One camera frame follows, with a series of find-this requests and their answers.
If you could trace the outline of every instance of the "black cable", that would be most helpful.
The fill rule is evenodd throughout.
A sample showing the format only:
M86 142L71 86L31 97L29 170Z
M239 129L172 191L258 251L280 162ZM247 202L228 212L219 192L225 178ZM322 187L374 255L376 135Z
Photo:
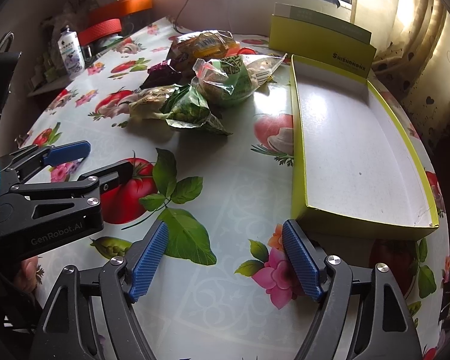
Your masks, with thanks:
M178 16L175 19L175 23L173 25L173 28L176 32L181 33L182 35L185 35L185 32L179 31L178 28L176 27L176 23L179 21L179 17L182 13L182 11L185 9L185 7L187 6L189 0L185 1L185 4L183 5L182 9L180 9L180 12L178 13Z

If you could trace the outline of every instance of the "pea pod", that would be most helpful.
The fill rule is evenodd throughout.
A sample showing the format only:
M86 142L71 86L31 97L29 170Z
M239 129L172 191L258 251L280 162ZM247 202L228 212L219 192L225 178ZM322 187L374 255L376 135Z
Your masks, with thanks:
M115 237L92 239L92 243L90 244L90 246L94 246L108 260L115 256L124 256L131 245L132 243L129 241Z

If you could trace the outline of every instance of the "open box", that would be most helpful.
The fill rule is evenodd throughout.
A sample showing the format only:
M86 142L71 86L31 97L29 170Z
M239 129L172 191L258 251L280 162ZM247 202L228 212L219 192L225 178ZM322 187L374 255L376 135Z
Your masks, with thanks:
M438 228L432 190L393 111L365 79L294 55L292 217L334 235L418 240Z

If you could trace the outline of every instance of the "cardboard box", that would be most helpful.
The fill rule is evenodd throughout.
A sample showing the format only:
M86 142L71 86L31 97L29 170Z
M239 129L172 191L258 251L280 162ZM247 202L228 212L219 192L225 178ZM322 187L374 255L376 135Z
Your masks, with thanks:
M304 229L418 240L438 228L420 159L365 78L294 55L291 91L292 217Z
M271 17L269 47L366 78L377 51L368 44L370 36L363 28L336 17L276 4L275 14Z

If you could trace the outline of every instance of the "wire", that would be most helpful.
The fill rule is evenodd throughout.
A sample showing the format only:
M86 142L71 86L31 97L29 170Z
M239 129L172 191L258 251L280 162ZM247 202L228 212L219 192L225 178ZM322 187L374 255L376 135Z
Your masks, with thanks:
M185 32L179 31L178 28L176 27L177 22L179 21L179 17L182 13L182 11L185 9L185 7L187 6L189 0L185 1L185 4L183 5L182 9L180 9L180 12L178 13L176 19L175 19L175 23L173 25L173 28L176 32L181 33L182 35L185 35Z
M230 0L228 0L227 3L226 3L226 18L228 20L229 30L230 30L231 33L233 33L232 24L230 22Z

